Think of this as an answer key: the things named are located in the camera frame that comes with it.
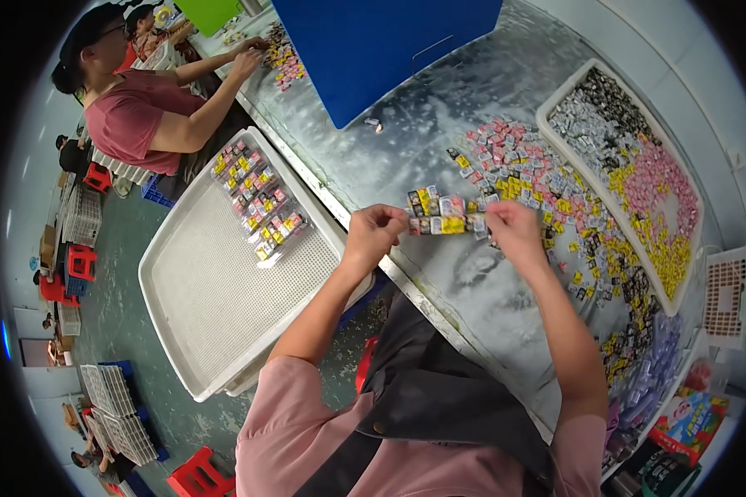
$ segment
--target green floor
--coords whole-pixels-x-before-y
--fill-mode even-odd
[[[102,228],[95,250],[97,281],[90,284],[80,308],[82,331],[75,343],[76,363],[129,359],[140,400],[171,458],[137,471],[155,495],[175,495],[165,478],[203,445],[229,468],[235,464],[235,437],[246,418],[254,390],[238,398],[219,393],[196,403],[166,358],[149,320],[138,285],[138,263],[169,209],[140,197],[133,187],[126,199],[109,193],[103,200]],[[324,402],[334,409],[355,396],[356,364],[364,339],[378,333],[385,316],[376,300],[338,331],[327,360],[320,364]]]

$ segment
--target table surface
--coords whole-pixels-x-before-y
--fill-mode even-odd
[[[265,36],[277,19],[266,9],[243,31]],[[190,38],[202,57],[228,51],[222,39],[222,34]],[[477,190],[461,178],[445,148],[494,117],[535,124],[536,109],[593,56],[552,17],[509,2],[492,33],[409,78],[344,130],[333,127],[309,80],[295,80],[280,92],[276,73],[267,68],[249,78],[238,100],[348,227],[349,212],[379,202],[403,205],[408,191],[429,184],[440,194],[476,198]],[[228,67],[217,73],[224,77]],[[383,132],[364,124],[367,117],[378,118]],[[706,211],[702,245],[719,244],[709,204]],[[572,241],[573,231],[558,237],[557,246]],[[567,274],[559,274],[566,285],[582,264],[563,249],[556,252],[569,264]],[[468,235],[406,237],[381,267],[454,346],[482,363],[538,416],[534,421],[549,439],[561,393],[532,293],[503,255]],[[700,268],[680,309],[688,336],[701,322],[703,288]],[[605,309],[573,302],[597,336],[607,337],[627,323],[621,299]]]

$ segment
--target pile of candy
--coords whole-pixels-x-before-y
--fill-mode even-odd
[[[409,192],[407,197],[409,234],[474,233],[487,238],[484,215],[477,202],[467,203],[458,195],[439,196],[435,185]]]
[[[663,284],[674,298],[690,261],[699,221],[688,176],[664,148],[616,80],[592,68],[550,115],[550,126],[580,154],[627,213]],[[661,211],[675,195],[676,219]]]
[[[243,233],[260,262],[272,263],[308,220],[276,171],[242,139],[233,139],[209,163],[210,174],[229,195]]]
[[[638,256],[601,199],[571,167],[562,164],[529,124],[494,118],[459,137],[456,145],[446,152],[460,166],[459,174],[481,194],[467,205],[467,212],[484,211],[487,203],[501,199],[541,210],[543,245],[550,263],[561,273],[569,271],[566,263],[557,260],[555,237],[574,229],[575,240],[567,248],[577,253],[591,274],[589,278],[575,271],[567,290],[581,301],[594,299],[600,308],[614,297],[625,299],[630,324],[602,346],[608,384],[624,378],[652,345],[650,318],[659,305],[648,294],[649,279]],[[460,150],[471,154],[480,170]],[[425,197],[419,209],[410,202],[417,216],[421,212],[430,215],[441,206],[433,207],[430,189],[415,194],[419,200]],[[495,246],[491,236],[490,244]]]
[[[262,64],[279,70],[279,74],[276,75],[276,85],[284,92],[290,88],[291,81],[300,80],[307,75],[307,71],[296,55],[296,50],[290,43],[285,28],[279,21],[271,23],[271,26],[266,38],[270,46]]]

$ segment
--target stack of white crates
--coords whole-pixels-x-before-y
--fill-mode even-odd
[[[104,429],[110,447],[142,466],[157,459],[130,398],[119,366],[80,366],[83,382],[94,405],[94,419]]]
[[[63,240],[94,248],[102,225],[102,205],[99,193],[75,186],[63,209]]]
[[[58,308],[58,322],[61,325],[61,335],[80,336],[80,309],[56,302]]]

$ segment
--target cartoon character on box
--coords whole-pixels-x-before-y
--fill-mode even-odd
[[[669,452],[688,457],[693,467],[726,415],[729,400],[680,386],[649,432]]]

